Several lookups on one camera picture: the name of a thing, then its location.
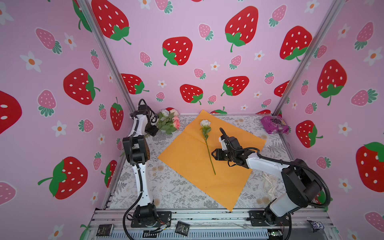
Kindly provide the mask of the orange wrapping paper sheet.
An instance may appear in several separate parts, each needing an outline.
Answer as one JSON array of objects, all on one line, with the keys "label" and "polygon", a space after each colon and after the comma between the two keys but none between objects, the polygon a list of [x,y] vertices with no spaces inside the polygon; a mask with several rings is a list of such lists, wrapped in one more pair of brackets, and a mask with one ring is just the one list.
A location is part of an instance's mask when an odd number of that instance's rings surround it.
[{"label": "orange wrapping paper sheet", "polygon": [[211,153],[222,147],[220,128],[229,137],[237,138],[243,148],[262,150],[266,143],[266,140],[201,111],[159,155],[159,160],[232,211],[252,171],[239,166],[229,167],[226,161],[216,161],[212,157]]}]

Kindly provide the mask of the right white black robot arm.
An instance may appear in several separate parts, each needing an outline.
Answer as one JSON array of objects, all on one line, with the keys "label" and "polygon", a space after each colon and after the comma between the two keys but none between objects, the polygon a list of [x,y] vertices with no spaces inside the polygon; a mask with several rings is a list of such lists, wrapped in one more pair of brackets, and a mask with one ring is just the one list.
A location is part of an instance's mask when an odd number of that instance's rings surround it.
[{"label": "right white black robot arm", "polygon": [[286,192],[273,200],[264,210],[262,220],[268,225],[277,225],[299,209],[313,206],[325,208],[331,203],[331,193],[326,182],[313,169],[300,160],[291,162],[268,158],[254,147],[243,148],[235,137],[219,137],[221,148],[211,152],[216,161],[225,161],[233,166],[259,170],[282,179]]}]

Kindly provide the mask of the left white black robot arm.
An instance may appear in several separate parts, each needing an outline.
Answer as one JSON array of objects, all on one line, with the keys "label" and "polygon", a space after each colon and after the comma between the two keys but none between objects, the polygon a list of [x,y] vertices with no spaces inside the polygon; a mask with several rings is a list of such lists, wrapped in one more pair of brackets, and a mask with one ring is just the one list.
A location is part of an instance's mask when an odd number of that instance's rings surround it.
[{"label": "left white black robot arm", "polygon": [[131,114],[133,127],[129,135],[123,138],[123,147],[127,162],[132,166],[137,182],[138,199],[133,204],[136,207],[135,217],[154,218],[156,207],[147,184],[147,162],[150,160],[150,149],[146,135],[154,137],[159,131],[156,126],[158,115],[147,105],[139,101],[138,110]]}]

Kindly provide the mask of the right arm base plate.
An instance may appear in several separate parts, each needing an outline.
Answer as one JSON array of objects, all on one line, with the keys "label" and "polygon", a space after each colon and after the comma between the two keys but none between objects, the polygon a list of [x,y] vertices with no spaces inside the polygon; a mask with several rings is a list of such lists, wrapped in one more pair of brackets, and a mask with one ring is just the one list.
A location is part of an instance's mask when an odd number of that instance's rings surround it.
[{"label": "right arm base plate", "polygon": [[253,227],[288,227],[290,217],[285,214],[282,217],[276,217],[272,212],[249,211],[249,221]]}]

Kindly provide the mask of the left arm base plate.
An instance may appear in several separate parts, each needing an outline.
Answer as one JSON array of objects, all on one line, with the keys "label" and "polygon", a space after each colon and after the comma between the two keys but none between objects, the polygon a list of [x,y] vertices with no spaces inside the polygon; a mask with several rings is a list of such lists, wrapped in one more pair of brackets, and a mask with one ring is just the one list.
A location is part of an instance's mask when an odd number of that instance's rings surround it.
[{"label": "left arm base plate", "polygon": [[142,214],[135,211],[131,222],[131,228],[158,228],[171,224],[172,212],[157,212],[153,214]]}]

